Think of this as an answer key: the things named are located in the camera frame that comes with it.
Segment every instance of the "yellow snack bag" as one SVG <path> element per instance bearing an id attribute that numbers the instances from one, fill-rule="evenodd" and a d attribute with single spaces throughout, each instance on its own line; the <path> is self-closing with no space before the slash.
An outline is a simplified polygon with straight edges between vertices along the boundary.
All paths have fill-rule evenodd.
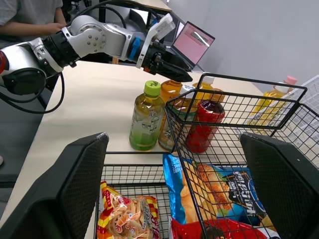
<path id="1" fill-rule="evenodd" d="M 155 197 L 123 197 L 101 182 L 104 211 L 98 225 L 98 239 L 159 239 L 159 209 Z"/>

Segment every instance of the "food packaging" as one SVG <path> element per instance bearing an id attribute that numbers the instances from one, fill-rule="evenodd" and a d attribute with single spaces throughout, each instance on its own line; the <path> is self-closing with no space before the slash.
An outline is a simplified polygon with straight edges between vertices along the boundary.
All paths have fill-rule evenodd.
<path id="1" fill-rule="evenodd" d="M 258 226 L 266 216 L 247 167 L 221 167 L 184 160 L 203 220 L 225 218 Z M 173 155 L 163 156 L 165 181 L 169 189 L 171 216 L 181 224 L 197 222 L 181 162 Z"/>
<path id="2" fill-rule="evenodd" d="M 104 210 L 97 225 L 98 239 L 159 239 L 159 211 L 155 197 L 123 197 L 101 183 Z"/>
<path id="3" fill-rule="evenodd" d="M 279 239 L 279 235 L 269 228 L 254 228 L 251 225 L 231 219 L 217 219 L 205 222 L 208 238 L 224 239 Z M 169 239 L 201 239 L 204 234 L 199 222 L 182 225 L 170 220 Z"/>

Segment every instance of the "red can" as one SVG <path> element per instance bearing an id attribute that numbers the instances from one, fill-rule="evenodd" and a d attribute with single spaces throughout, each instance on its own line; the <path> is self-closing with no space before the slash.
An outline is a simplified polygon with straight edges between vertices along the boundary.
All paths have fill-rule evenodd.
<path id="1" fill-rule="evenodd" d="M 216 126 L 205 125 L 205 123 L 221 123 L 225 117 L 223 101 L 224 95 L 213 95 L 212 100 L 202 101 L 197 110 L 195 121 L 201 123 L 193 125 L 186 138 L 186 147 L 192 153 L 203 153 L 209 146 L 217 132 Z"/>

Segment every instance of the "green tea bottle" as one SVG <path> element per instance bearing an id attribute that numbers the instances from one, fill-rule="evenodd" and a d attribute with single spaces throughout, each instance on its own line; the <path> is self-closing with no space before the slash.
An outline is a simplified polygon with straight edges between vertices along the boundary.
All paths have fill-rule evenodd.
<path id="1" fill-rule="evenodd" d="M 135 99 L 130 132 L 132 148 L 146 151 L 155 146 L 164 116 L 164 106 L 160 97 L 160 83 L 147 81 L 144 93 Z"/>

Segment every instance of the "laptop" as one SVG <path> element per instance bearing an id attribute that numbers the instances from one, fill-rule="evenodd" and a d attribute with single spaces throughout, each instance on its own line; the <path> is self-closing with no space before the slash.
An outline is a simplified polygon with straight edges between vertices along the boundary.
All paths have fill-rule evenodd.
<path id="1" fill-rule="evenodd" d="M 215 37 L 195 26 L 191 22 L 180 22 L 176 31 L 176 38 L 169 52 L 179 55 L 191 69 L 199 62 Z"/>

